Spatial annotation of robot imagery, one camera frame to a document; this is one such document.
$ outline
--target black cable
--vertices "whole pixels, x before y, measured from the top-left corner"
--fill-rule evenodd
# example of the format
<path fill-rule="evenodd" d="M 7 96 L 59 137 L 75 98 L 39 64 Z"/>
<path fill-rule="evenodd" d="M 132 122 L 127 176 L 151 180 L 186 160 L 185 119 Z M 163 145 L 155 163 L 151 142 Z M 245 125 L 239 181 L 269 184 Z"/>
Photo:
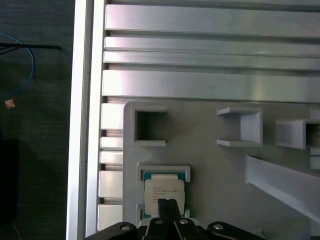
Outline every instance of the black cable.
<path fill-rule="evenodd" d="M 10 52 L 15 51 L 15 50 L 17 50 L 17 49 L 19 49 L 19 47 L 12 48 L 12 49 L 9 49 L 9 50 L 7 50 L 7 51 L 0 52 L 0 55 L 10 53 Z"/>

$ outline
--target aluminum profile slot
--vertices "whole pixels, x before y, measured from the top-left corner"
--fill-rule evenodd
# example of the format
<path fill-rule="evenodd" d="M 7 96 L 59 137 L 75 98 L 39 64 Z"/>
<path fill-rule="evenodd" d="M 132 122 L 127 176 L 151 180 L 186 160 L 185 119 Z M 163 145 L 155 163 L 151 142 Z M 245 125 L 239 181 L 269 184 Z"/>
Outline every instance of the aluminum profile slot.
<path fill-rule="evenodd" d="M 98 231 L 119 222 L 122 222 L 122 205 L 100 204 L 98 206 Z"/>
<path fill-rule="evenodd" d="M 121 150 L 104 150 L 100 152 L 100 163 L 107 165 L 117 165 L 123 164 L 124 154 Z"/>
<path fill-rule="evenodd" d="M 99 197 L 122 198 L 123 185 L 122 171 L 100 171 L 99 173 Z"/>
<path fill-rule="evenodd" d="M 148 5 L 159 5 L 159 0 L 113 0 L 112 3 L 117 4 L 148 4 Z M 298 7 L 298 10 L 314 10 L 319 7 L 320 3 L 318 0 L 219 0 L 219 7 L 243 7 L 248 4 L 251 7 L 261 9 L 263 7 L 270 8 L 277 5 L 278 8 L 292 9 L 292 7 Z M 216 1 L 208 0 L 162 0 L 162 5 L 182 5 L 182 6 L 204 6 L 204 7 L 217 7 Z"/>
<path fill-rule="evenodd" d="M 316 76 L 105 70 L 104 96 L 320 103 Z"/>
<path fill-rule="evenodd" d="M 319 37 L 316 12 L 107 5 L 106 13 L 105 29 L 111 31 Z"/>
<path fill-rule="evenodd" d="M 154 37 L 104 38 L 108 51 L 146 51 L 174 53 L 203 53 L 226 55 L 280 56 L 297 58 L 320 58 L 317 44 L 289 42 L 259 42 L 248 40 L 204 40 Z"/>
<path fill-rule="evenodd" d="M 111 64 L 148 64 L 186 67 L 255 68 L 278 70 L 320 69 L 320 59 L 279 56 L 246 56 L 184 52 L 105 51 L 103 60 Z"/>
<path fill-rule="evenodd" d="M 320 178 L 247 155 L 245 180 L 320 223 Z"/>
<path fill-rule="evenodd" d="M 103 136 L 101 137 L 100 144 L 102 150 L 122 151 L 124 148 L 124 139 L 122 137 Z"/>
<path fill-rule="evenodd" d="M 122 103 L 103 103 L 101 109 L 101 129 L 124 129 L 124 106 Z"/>

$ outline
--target dark gray floor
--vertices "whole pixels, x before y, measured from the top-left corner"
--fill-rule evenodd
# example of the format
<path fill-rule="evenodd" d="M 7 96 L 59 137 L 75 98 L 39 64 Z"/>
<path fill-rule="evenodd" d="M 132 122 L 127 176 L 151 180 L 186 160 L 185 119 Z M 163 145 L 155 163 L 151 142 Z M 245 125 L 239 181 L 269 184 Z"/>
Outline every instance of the dark gray floor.
<path fill-rule="evenodd" d="M 0 102 L 0 130 L 5 138 L 20 140 L 15 224 L 23 240 L 65 238 L 74 5 L 74 0 L 0 2 L 0 32 L 28 44 L 63 47 L 34 50 L 35 78 L 14 97 L 16 108 Z M 0 55 L 0 98 L 22 84 L 30 70 L 26 50 Z M 2 239 L 19 239 L 12 224 L 0 228 Z"/>

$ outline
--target square slot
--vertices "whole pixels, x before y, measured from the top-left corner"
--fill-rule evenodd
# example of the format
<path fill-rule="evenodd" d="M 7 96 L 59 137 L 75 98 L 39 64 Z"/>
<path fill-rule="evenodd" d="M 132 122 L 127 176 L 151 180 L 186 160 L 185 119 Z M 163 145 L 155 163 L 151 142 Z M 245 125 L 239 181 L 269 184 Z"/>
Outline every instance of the square slot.
<path fill-rule="evenodd" d="M 134 113 L 134 144 L 136 146 L 165 146 L 159 130 L 165 123 L 165 109 L 136 109 Z"/>
<path fill-rule="evenodd" d="M 227 147 L 261 147 L 263 144 L 262 109 L 228 107 L 217 110 L 224 117 L 225 136 L 217 144 Z"/>
<path fill-rule="evenodd" d="M 309 147 L 320 147 L 320 124 L 307 123 L 305 125 L 305 143 Z"/>

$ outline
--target metal frame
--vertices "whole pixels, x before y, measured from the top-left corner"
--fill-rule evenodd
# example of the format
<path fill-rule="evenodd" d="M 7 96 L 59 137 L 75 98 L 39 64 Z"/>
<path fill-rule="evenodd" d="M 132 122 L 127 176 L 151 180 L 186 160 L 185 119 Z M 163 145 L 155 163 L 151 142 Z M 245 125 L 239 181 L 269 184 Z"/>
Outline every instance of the metal frame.
<path fill-rule="evenodd" d="M 88 164 L 86 192 L 85 236 L 94 234 L 98 227 L 98 172 L 100 170 L 100 140 L 101 140 L 101 104 L 103 51 L 105 38 L 105 7 L 106 0 L 94 1 L 93 31 L 92 31 L 92 62 L 89 104 L 88 128 Z"/>
<path fill-rule="evenodd" d="M 85 236 L 87 111 L 91 59 L 92 1 L 76 0 L 72 62 L 66 240 Z"/>

